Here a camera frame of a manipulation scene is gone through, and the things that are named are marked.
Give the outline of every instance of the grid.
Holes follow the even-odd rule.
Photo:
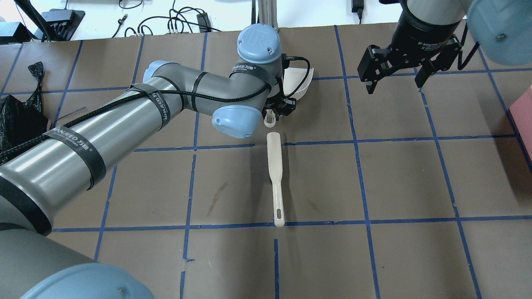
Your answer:
[[[340,57],[340,62],[342,66],[342,75],[341,76],[330,76],[330,77],[317,77],[313,78],[313,80],[342,80],[345,87],[345,96],[346,96],[346,105],[347,105],[347,112],[348,117],[350,120],[350,130],[352,134],[352,139],[349,140],[326,140],[326,141],[309,141],[309,142],[286,142],[283,144],[284,147],[292,147],[292,146],[315,146],[315,145],[337,145],[337,144],[352,144],[354,146],[354,153],[355,153],[355,159],[354,163],[356,164],[356,171],[358,173],[359,178],[359,184],[360,184],[360,191],[362,196],[362,205],[363,205],[363,220],[344,220],[344,221],[295,221],[295,222],[287,222],[286,226],[293,227],[293,226],[365,226],[365,231],[367,233],[367,247],[369,251],[369,259],[371,264],[371,273],[372,273],[372,280],[373,280],[373,287],[375,291],[375,297],[381,298],[381,292],[379,288],[379,279],[378,279],[378,269],[376,266],[376,256],[374,254],[374,246],[373,246],[373,236],[372,236],[372,225],[382,225],[382,224],[399,224],[399,223],[439,223],[439,222],[452,222],[456,223],[459,233],[460,233],[460,239],[463,246],[463,251],[465,253],[465,257],[467,259],[467,264],[471,276],[471,280],[475,289],[475,294],[477,298],[482,298],[482,289],[479,287],[479,284],[477,282],[477,275],[475,273],[475,265],[472,262],[469,248],[468,248],[468,242],[466,240],[466,236],[464,234],[464,230],[462,227],[463,222],[470,222],[470,221],[501,221],[501,220],[530,220],[532,219],[532,215],[496,215],[496,216],[482,216],[482,217],[461,217],[458,208],[455,206],[455,198],[453,193],[453,187],[451,185],[451,180],[447,171],[444,155],[442,153],[442,149],[440,146],[441,140],[467,140],[467,139],[515,139],[518,141],[520,149],[522,151],[522,154],[524,155],[526,159],[526,163],[528,165],[529,170],[532,172],[532,163],[530,161],[530,158],[526,154],[523,142],[517,132],[517,129],[515,127],[515,124],[508,112],[508,108],[506,107],[506,104],[503,100],[503,97],[501,96],[501,93],[497,87],[497,84],[493,78],[493,73],[497,72],[516,72],[516,71],[532,71],[532,68],[523,68],[523,69],[500,69],[500,70],[491,70],[488,67],[488,63],[486,62],[486,59],[484,58],[484,55],[480,51],[480,56],[483,61],[483,64],[485,66],[485,70],[474,70],[474,71],[448,71],[448,72],[439,72],[438,76],[450,76],[453,74],[472,74],[472,73],[485,73],[489,76],[489,79],[493,85],[493,88],[497,94],[498,100],[500,101],[500,105],[502,109],[504,110],[506,117],[511,125],[511,128],[513,130],[512,134],[509,135],[480,135],[480,136],[438,136],[436,127],[434,125],[431,111],[429,109],[427,98],[422,90],[422,88],[419,89],[421,100],[425,106],[425,111],[427,115],[428,122],[430,124],[430,129],[432,132],[431,137],[409,137],[409,138],[390,138],[390,139],[358,139],[356,134],[356,125],[354,124],[354,118],[353,118],[353,112],[352,112],[352,106],[351,106],[351,95],[350,95],[350,89],[348,87],[348,80],[349,79],[357,79],[358,76],[354,75],[348,75],[346,72],[346,66],[344,62],[344,54],[342,49],[342,42],[340,40],[340,34],[338,32],[338,27],[334,26],[334,31],[336,35],[336,41],[337,41],[337,47]],[[202,60],[201,60],[201,70],[204,69],[205,66],[205,53],[207,49],[207,41],[208,41],[209,34],[204,35],[203,39],[203,51],[202,51]],[[54,125],[57,123],[58,119],[60,118],[61,109],[63,106],[63,103],[65,101],[65,97],[67,93],[72,92],[93,92],[93,91],[103,91],[103,90],[122,90],[126,87],[109,87],[109,88],[87,88],[87,89],[69,89],[69,85],[72,79],[72,75],[74,74],[74,70],[76,68],[78,58],[81,53],[81,49],[83,46],[83,41],[80,42],[78,51],[76,53],[76,58],[74,60],[74,64],[72,66],[72,69],[70,71],[70,75],[68,78],[68,82],[66,83],[64,90],[51,90],[51,91],[44,91],[43,93],[50,93],[50,94],[62,94],[61,102],[59,104],[59,108],[57,110]],[[137,62],[135,65],[135,71],[133,75],[133,79],[131,83],[135,82],[135,78],[137,77],[137,73],[139,70],[139,63],[140,58],[142,55],[144,46],[144,37],[140,40],[140,47],[138,50],[137,55]],[[6,86],[9,82],[9,79],[11,77],[11,74],[15,68],[15,65],[17,63],[17,60],[21,54],[23,45],[20,46],[18,53],[15,57],[14,63],[10,69],[10,72],[7,76],[6,82],[2,88],[2,91],[0,92],[0,96],[4,95],[4,92],[6,90]],[[415,76],[417,74],[417,70],[414,69],[414,73],[399,73],[395,74],[393,76]],[[9,93],[13,95],[24,95],[24,94],[31,94],[30,92],[16,92],[16,93]],[[260,228],[260,227],[273,227],[273,222],[257,222],[257,223],[233,223],[233,224],[201,224],[201,225],[192,225],[190,222],[191,219],[191,213],[192,213],[192,203],[194,198],[194,180],[195,180],[195,169],[196,169],[196,161],[197,161],[197,155],[196,153],[198,151],[202,150],[218,150],[218,149],[231,149],[231,148],[250,148],[254,147],[255,144],[227,144],[227,145],[213,145],[213,146],[198,146],[198,127],[200,123],[200,115],[196,113],[195,115],[195,127],[194,127],[194,143],[193,146],[185,146],[185,147],[153,147],[153,148],[138,148],[135,150],[135,152],[168,152],[168,151],[192,151],[193,152],[193,159],[191,161],[191,167],[190,167],[190,184],[189,184],[189,192],[188,192],[188,203],[187,203],[187,214],[186,214],[186,223],[185,225],[174,225],[174,226],[130,226],[130,227],[106,227],[106,218],[107,213],[109,211],[109,204],[110,204],[110,198],[113,193],[113,185],[115,182],[115,178],[117,176],[117,170],[118,167],[114,167],[112,175],[111,175],[111,181],[109,185],[109,191],[107,193],[107,200],[105,202],[104,206],[104,212],[103,217],[101,221],[100,227],[84,227],[84,228],[57,228],[54,229],[54,232],[98,232],[98,241],[96,245],[96,250],[94,253],[94,259],[98,260],[99,252],[101,249],[102,239],[104,232],[108,231],[151,231],[151,230],[182,230],[184,232],[184,244],[182,248],[182,258],[185,262],[192,262],[194,261],[191,259],[188,255],[188,245],[189,245],[189,234],[191,230],[202,230],[202,229],[236,229],[236,228]],[[416,218],[416,219],[372,219],[370,217],[370,209],[368,208],[368,202],[366,197],[366,191],[365,191],[365,183],[364,183],[364,165],[361,162],[360,157],[360,150],[359,145],[363,143],[386,143],[386,142],[434,142],[434,145],[436,147],[439,162],[441,166],[441,170],[443,172],[445,182],[447,185],[447,191],[449,194],[449,197],[451,199],[451,206],[454,211],[454,217],[445,217],[445,218]],[[282,284],[280,284],[280,277],[282,277],[282,272],[280,272],[279,267],[279,248],[282,247],[282,240],[280,241],[277,238],[274,238],[273,240],[273,254],[275,255],[274,258],[274,281],[275,281],[275,298],[280,297],[280,290],[282,289]],[[185,288],[186,288],[186,277],[187,277],[187,271],[182,271],[180,273],[180,297],[183,298],[185,295]]]

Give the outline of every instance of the power adapter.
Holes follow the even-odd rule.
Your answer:
[[[351,12],[355,12],[359,16],[359,24],[362,23],[362,13],[364,12],[364,0],[352,0],[353,6]]]
[[[199,31],[200,32],[211,32],[211,22],[209,21],[209,16],[207,15],[207,13],[199,13],[197,15],[197,18],[198,18],[198,24],[200,25],[199,26]]]

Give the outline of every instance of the pink box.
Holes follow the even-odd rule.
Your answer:
[[[532,86],[510,106],[510,112],[521,134],[528,156],[532,158]]]

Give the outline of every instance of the white spatula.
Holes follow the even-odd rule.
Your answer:
[[[268,133],[268,169],[273,187],[273,223],[276,227],[285,225],[285,209],[282,206],[282,155],[281,135],[277,132]]]

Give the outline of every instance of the black strap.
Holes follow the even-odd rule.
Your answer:
[[[160,90],[157,90],[155,87],[146,83],[136,83],[132,84],[127,91],[145,93],[153,104],[155,104],[157,109],[159,109],[162,120],[159,131],[170,122],[170,108],[168,108],[168,103],[164,99]]]
[[[235,64],[235,66],[231,70],[231,75],[229,75],[229,77],[231,77],[234,73],[250,74],[256,78],[261,79],[266,84],[270,85],[271,88],[273,88],[275,84],[277,84],[277,79],[272,74],[253,63],[239,62]]]
[[[52,224],[39,206],[26,193],[3,177],[0,177],[0,196],[17,208],[36,232],[45,236],[52,232]]]
[[[172,84],[172,86],[177,90],[177,91],[181,91],[181,89],[179,89],[179,86],[177,86],[172,80],[170,80],[169,78],[165,77],[165,76],[153,76],[153,77],[157,77],[157,78],[161,78],[161,79],[164,79],[166,81],[168,81],[168,83]],[[179,95],[181,97],[181,111],[179,111],[179,113],[183,112],[183,110],[185,109],[185,97],[183,95]]]
[[[106,173],[105,163],[98,150],[80,133],[75,132],[67,127],[59,126],[44,133],[44,135],[54,138],[66,144],[76,154],[78,154],[83,162],[87,165],[90,171],[90,187],[92,189],[95,184],[100,182]]]
[[[201,79],[203,78],[203,76],[205,76],[207,74],[207,72],[202,72],[201,74],[199,74],[199,76],[196,78],[196,81],[194,82],[194,87],[192,88],[192,92],[193,93],[196,93],[197,90],[198,90],[198,85],[200,84],[200,81]],[[190,101],[192,103],[192,109],[194,109],[194,111],[198,112],[198,109],[196,108],[196,96],[191,96],[190,97]]]
[[[10,229],[26,229],[26,228],[20,225],[16,225],[14,223],[4,223],[4,222],[0,223],[0,231],[10,230]]]

